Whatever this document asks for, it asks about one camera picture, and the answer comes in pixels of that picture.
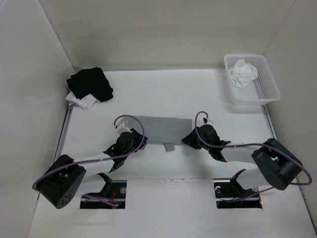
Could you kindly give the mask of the grey tank top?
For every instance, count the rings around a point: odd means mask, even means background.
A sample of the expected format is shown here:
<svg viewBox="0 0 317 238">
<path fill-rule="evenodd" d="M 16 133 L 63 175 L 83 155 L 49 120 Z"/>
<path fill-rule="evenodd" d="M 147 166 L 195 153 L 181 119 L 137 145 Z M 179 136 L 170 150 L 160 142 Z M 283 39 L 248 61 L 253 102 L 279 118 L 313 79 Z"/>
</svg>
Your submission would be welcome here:
<svg viewBox="0 0 317 238">
<path fill-rule="evenodd" d="M 138 120 L 125 118 L 128 128 L 134 128 L 139 133 L 144 127 L 147 143 L 163 145 L 166 152 L 175 150 L 176 145 L 182 144 L 182 139 L 192 131 L 192 119 L 160 118 L 149 116 L 136 116 Z"/>
</svg>

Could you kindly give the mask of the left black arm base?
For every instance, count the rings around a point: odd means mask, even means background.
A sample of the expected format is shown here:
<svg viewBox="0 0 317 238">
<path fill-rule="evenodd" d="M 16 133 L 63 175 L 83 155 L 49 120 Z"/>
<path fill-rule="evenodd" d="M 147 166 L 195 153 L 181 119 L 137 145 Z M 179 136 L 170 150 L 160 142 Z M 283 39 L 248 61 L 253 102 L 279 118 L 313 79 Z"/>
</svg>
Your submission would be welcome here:
<svg viewBox="0 0 317 238">
<path fill-rule="evenodd" d="M 79 187 L 80 209 L 125 209 L 127 181 L 99 173 L 85 178 Z"/>
</svg>

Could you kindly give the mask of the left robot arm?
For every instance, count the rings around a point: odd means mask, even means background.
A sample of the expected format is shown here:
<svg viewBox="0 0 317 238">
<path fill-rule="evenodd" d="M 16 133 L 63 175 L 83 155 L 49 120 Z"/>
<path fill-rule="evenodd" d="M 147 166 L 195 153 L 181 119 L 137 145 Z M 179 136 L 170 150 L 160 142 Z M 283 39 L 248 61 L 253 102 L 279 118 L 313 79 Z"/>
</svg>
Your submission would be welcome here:
<svg viewBox="0 0 317 238">
<path fill-rule="evenodd" d="M 61 209 L 75 196 L 85 177 L 110 173 L 120 168 L 129 155 L 146 145 L 148 138 L 135 129 L 122 132 L 115 144 L 110 146 L 101 158 L 76 161 L 61 155 L 34 182 L 32 188 L 43 195 L 55 208 Z"/>
</svg>

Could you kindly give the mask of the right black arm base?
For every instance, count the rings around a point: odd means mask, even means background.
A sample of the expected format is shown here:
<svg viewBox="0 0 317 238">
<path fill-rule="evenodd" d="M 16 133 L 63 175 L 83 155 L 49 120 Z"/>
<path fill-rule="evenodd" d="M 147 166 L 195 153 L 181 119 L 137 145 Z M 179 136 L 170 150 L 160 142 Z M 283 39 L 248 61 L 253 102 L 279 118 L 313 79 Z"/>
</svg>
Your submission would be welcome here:
<svg viewBox="0 0 317 238">
<path fill-rule="evenodd" d="M 216 178 L 213 180 L 217 209 L 262 209 L 262 202 L 259 195 L 245 198 L 258 192 L 259 189 L 243 189 L 237 182 L 237 178 L 244 170 L 245 169 L 240 170 L 231 178 Z"/>
</svg>

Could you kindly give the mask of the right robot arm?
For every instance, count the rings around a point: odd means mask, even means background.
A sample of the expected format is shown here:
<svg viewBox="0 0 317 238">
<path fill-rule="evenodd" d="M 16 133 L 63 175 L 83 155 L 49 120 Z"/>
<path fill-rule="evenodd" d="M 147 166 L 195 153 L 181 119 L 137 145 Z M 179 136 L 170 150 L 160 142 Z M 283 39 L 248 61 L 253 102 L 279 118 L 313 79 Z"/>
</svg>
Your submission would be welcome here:
<svg viewBox="0 0 317 238">
<path fill-rule="evenodd" d="M 241 169 L 230 183 L 230 191 L 235 196 L 243 195 L 249 188 L 271 185 L 278 190 L 285 190 L 302 171 L 297 164 L 285 156 L 264 146 L 238 147 L 231 141 L 221 140 L 210 124 L 194 129 L 182 142 L 194 149 L 205 149 L 220 162 L 244 162 L 256 165 L 253 169 Z"/>
</svg>

